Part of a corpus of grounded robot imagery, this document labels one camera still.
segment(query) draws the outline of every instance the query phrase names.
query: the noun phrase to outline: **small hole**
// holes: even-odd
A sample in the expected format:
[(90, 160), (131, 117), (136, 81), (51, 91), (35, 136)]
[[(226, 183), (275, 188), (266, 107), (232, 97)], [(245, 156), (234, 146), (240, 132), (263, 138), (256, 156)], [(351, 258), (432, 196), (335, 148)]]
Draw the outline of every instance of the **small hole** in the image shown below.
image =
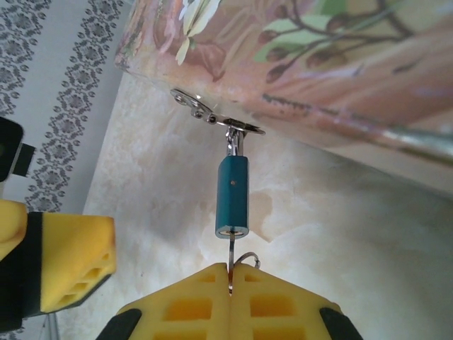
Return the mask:
[(164, 315), (165, 321), (208, 320), (211, 318), (210, 299), (182, 299), (171, 303)]
[(203, 276), (200, 280), (200, 282), (215, 282), (215, 275), (214, 274), (207, 274), (206, 276)]
[(252, 317), (288, 317), (296, 314), (290, 298), (269, 294), (253, 296), (250, 299), (250, 313)]
[(179, 333), (158, 333), (153, 340), (206, 340), (205, 331), (185, 331)]
[(198, 111), (198, 110), (197, 110), (197, 111), (194, 111), (192, 115), (193, 115), (195, 118), (197, 118), (197, 119), (203, 118), (203, 112)]
[(101, 274), (101, 269), (93, 268), (84, 276), (83, 279), (84, 280), (94, 280), (99, 277), (99, 274)]
[(306, 340), (305, 331), (302, 328), (280, 329), (254, 329), (253, 340)]
[(252, 276), (252, 275), (250, 275), (250, 274), (246, 274), (246, 275), (244, 276), (244, 280), (245, 280), (246, 282), (260, 282), (260, 279), (259, 279), (259, 278), (256, 278), (255, 276)]
[(77, 283), (72, 289), (72, 292), (80, 293), (86, 290), (88, 283)]
[(58, 302), (58, 305), (60, 306), (67, 306), (70, 305), (74, 302), (76, 302), (76, 296), (77, 294), (68, 294), (62, 297), (62, 299)]

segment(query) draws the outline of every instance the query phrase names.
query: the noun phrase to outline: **metal bracket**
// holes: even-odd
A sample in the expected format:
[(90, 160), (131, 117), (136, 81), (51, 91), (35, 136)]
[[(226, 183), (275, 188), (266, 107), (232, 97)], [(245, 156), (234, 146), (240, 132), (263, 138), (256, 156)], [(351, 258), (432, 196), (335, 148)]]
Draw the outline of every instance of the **metal bracket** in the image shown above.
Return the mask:
[(198, 99), (192, 97), (191, 95), (187, 94), (178, 89), (173, 89), (170, 91), (171, 95), (175, 98), (175, 101), (183, 106), (188, 106), (190, 108), (190, 114), (192, 117), (197, 119), (201, 119), (210, 125), (223, 125), (227, 126), (228, 128), (233, 128), (235, 130), (242, 131), (244, 133), (256, 133), (258, 135), (264, 135), (265, 132), (261, 130), (258, 126), (241, 122), (240, 120), (236, 120), (230, 117), (226, 117), (224, 115), (217, 115), (212, 112), (210, 108), (208, 108), (205, 104), (199, 101)]

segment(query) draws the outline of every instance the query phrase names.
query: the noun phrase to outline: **floral painting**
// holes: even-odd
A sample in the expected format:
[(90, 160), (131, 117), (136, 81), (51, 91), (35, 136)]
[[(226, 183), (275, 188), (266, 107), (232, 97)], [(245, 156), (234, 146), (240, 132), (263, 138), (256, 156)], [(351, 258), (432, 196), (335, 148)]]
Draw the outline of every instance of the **floral painting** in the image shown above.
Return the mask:
[(451, 143), (452, 34), (447, 0), (137, 0), (116, 62), (314, 145)]

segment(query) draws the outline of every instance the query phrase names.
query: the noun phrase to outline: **painted flower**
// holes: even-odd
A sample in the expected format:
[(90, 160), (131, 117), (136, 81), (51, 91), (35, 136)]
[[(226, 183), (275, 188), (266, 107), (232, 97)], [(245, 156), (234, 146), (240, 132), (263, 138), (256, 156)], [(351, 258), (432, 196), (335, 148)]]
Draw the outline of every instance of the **painted flower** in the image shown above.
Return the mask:
[(183, 34), (185, 40), (176, 60), (181, 65), (189, 48), (194, 46), (193, 36), (201, 33), (219, 8), (221, 0), (183, 0), (179, 20), (183, 20)]

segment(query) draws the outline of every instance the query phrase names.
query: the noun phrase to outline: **metal hook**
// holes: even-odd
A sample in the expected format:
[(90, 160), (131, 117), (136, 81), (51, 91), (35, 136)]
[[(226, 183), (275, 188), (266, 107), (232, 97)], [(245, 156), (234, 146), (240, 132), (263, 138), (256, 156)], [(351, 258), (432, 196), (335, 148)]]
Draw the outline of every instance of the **metal hook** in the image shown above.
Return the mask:
[(229, 260), (228, 260), (228, 289), (233, 293), (233, 268), (234, 268), (234, 232), (229, 235)]
[(225, 134), (226, 141), (228, 142), (226, 155), (243, 156), (243, 139), (245, 136), (246, 132), (229, 126)]
[(255, 268), (259, 269), (261, 267), (261, 261), (258, 258), (258, 255), (256, 255), (252, 251), (245, 253), (243, 256), (241, 256), (239, 259), (237, 259), (237, 261), (234, 263), (234, 265), (242, 263), (242, 261), (244, 261), (245, 259), (248, 259), (249, 257), (255, 258)]

